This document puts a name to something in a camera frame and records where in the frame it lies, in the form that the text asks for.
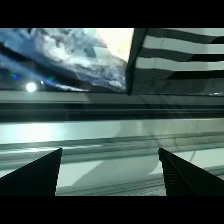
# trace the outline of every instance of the striped surface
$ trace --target striped surface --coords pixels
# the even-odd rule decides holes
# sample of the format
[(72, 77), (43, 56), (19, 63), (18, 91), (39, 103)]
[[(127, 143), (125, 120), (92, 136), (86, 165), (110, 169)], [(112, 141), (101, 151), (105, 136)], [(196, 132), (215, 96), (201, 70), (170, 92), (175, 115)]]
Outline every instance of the striped surface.
[(135, 63), (133, 93), (222, 93), (224, 28), (147, 29)]

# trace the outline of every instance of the white glowing area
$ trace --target white glowing area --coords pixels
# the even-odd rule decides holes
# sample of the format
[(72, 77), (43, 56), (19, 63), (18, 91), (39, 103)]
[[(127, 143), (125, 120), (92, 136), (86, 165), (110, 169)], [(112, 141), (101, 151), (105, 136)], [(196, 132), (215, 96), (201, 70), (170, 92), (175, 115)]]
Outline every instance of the white glowing area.
[(26, 85), (26, 90), (27, 90), (28, 92), (32, 93), (32, 92), (34, 92), (34, 91), (37, 90), (37, 86), (36, 86), (35, 83), (33, 83), (33, 82), (29, 82), (29, 83), (27, 83), (27, 85)]

